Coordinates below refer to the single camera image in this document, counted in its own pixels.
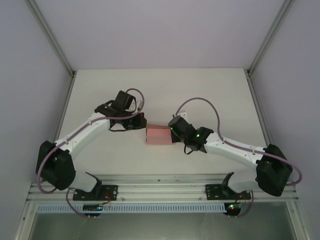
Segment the white table surface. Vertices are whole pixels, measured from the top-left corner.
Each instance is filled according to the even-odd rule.
[[[254,146],[265,146],[263,133],[242,68],[101,69],[79,70],[71,92],[60,137],[86,121],[94,109],[113,100],[119,90],[141,90],[145,117],[167,124],[187,99],[203,97],[217,108],[221,132]],[[217,129],[211,107],[200,100],[183,108],[195,128]],[[245,169],[225,157],[202,152],[184,154],[184,145],[146,145],[146,130],[104,132],[74,159],[76,170],[105,175],[224,174]]]

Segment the mounting plate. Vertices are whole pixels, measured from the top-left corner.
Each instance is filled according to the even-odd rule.
[[[101,194],[98,197],[92,192],[86,192],[79,189],[76,189],[73,193],[73,201],[107,201],[108,195],[106,196],[104,193],[108,193],[110,196],[110,201],[116,201],[118,195],[118,186],[117,185],[101,185]]]
[[[231,196],[227,196],[222,192],[222,185],[221,184],[207,184],[205,185],[205,194],[207,200],[243,200],[243,196],[240,195],[238,197],[238,193],[234,193]],[[243,191],[242,194],[244,195],[246,200],[251,199],[250,193]]]

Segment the purple cable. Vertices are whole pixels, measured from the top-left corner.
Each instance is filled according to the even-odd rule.
[[[135,114],[132,114],[130,116],[122,116],[122,117],[116,117],[116,116],[104,116],[104,117],[98,117],[94,120],[91,121],[91,124],[97,122],[97,121],[101,121],[101,120],[106,120],[106,119],[109,119],[109,120],[126,120],[126,119],[131,119],[135,116],[137,116],[141,111],[142,109],[144,108],[145,106],[145,97],[143,95],[143,93],[136,89],[136,88],[129,88],[127,91],[125,91],[126,93],[129,92],[129,91],[136,91],[138,92],[140,95],[141,95],[141,98],[142,98],[142,105],[141,105],[141,108],[135,113]],[[75,138],[79,133],[81,133],[86,127],[90,126],[89,123],[83,125],[78,131],[76,131],[74,134],[72,134],[69,138],[67,138],[67,141],[71,141],[73,138]],[[50,156],[56,151],[58,150],[59,148],[61,148],[63,145],[65,145],[66,142],[62,142],[60,143],[59,145],[57,145],[54,149],[52,149],[46,156],[45,158],[43,159],[42,163],[40,164],[40,167],[39,167],[39,170],[38,170],[38,173],[37,173],[37,178],[36,178],[36,184],[40,190],[40,192],[42,192],[43,194],[52,194],[57,188],[54,188],[50,191],[46,191],[42,188],[41,186],[41,183],[40,183],[40,178],[41,178],[41,172],[47,162],[47,160],[50,158]]]
[[[187,104],[188,102],[190,101],[193,101],[193,100],[203,100],[205,101],[206,103],[208,103],[214,110],[215,112],[215,115],[216,115],[216,118],[217,118],[217,134],[219,136],[219,138],[226,144],[230,145],[231,147],[234,147],[236,149],[240,149],[240,150],[244,150],[244,151],[247,151],[247,152],[251,152],[252,153],[252,149],[250,148],[246,148],[246,147],[242,147],[242,146],[238,146],[238,145],[235,145],[231,142],[228,142],[226,140],[224,140],[224,137],[222,136],[221,134],[221,131],[220,131],[220,117],[219,117],[219,113],[217,111],[217,109],[215,108],[215,106],[207,99],[205,98],[202,98],[202,97],[193,97],[193,98],[190,98],[188,99],[187,101],[185,101],[184,103],[182,103],[182,105],[178,108],[178,110],[176,111],[175,115],[178,115],[179,111],[181,110],[181,108]],[[294,163],[292,162],[289,162],[288,160],[282,158],[282,157],[279,157],[279,156],[276,156],[276,155],[273,155],[273,154],[270,154],[270,153],[267,153],[267,152],[264,152],[264,151],[254,151],[256,154],[261,154],[261,155],[264,155],[264,156],[267,156],[267,157],[271,157],[271,158],[274,158],[274,159],[277,159],[285,164],[288,164],[290,165],[291,167],[293,167],[298,173],[299,173],[299,178],[297,181],[294,181],[294,182],[291,182],[291,183],[287,183],[286,186],[295,186],[297,185],[298,183],[300,183],[302,181],[302,172],[301,170],[298,168],[297,165],[295,165]]]
[[[77,209],[74,206],[72,206],[72,204],[71,204],[71,202],[69,200],[69,197],[68,197],[70,190],[71,189],[69,188],[68,191],[66,191],[65,200],[66,200],[66,203],[69,205],[69,207],[72,209],[72,211],[74,211],[80,217],[83,217],[83,218],[86,218],[86,219],[93,219],[94,217],[86,216],[84,213],[77,211]]]

